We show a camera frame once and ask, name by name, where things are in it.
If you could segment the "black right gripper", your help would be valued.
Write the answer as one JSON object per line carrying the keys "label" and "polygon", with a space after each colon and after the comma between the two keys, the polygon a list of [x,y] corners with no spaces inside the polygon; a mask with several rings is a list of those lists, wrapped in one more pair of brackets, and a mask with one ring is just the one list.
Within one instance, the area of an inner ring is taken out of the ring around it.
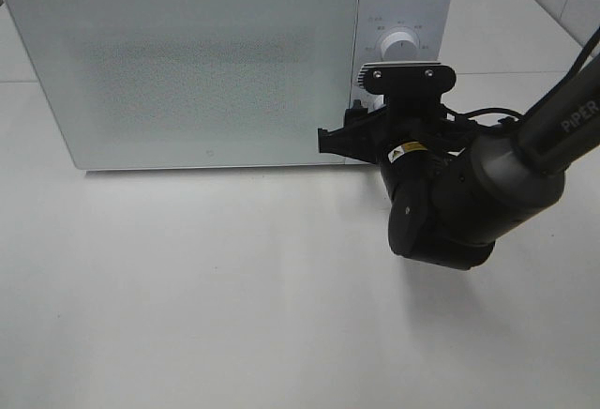
{"label": "black right gripper", "polygon": [[340,129],[318,129],[320,153],[377,159],[391,202],[387,238],[391,251],[408,259],[467,259],[469,249],[440,230],[430,190],[439,161],[388,119],[385,107],[352,106]]}

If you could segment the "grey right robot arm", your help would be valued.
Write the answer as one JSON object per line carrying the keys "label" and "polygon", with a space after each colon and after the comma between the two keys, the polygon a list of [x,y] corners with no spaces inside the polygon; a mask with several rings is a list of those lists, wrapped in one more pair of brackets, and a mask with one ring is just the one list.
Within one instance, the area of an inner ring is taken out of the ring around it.
{"label": "grey right robot arm", "polygon": [[376,165],[391,202],[391,251],[468,270],[496,241],[559,201],[565,173],[599,144],[598,36],[527,112],[501,108],[498,122],[458,113],[442,97],[455,71],[438,62],[364,64],[359,86],[383,99],[355,101],[340,129],[320,129],[318,147]]}

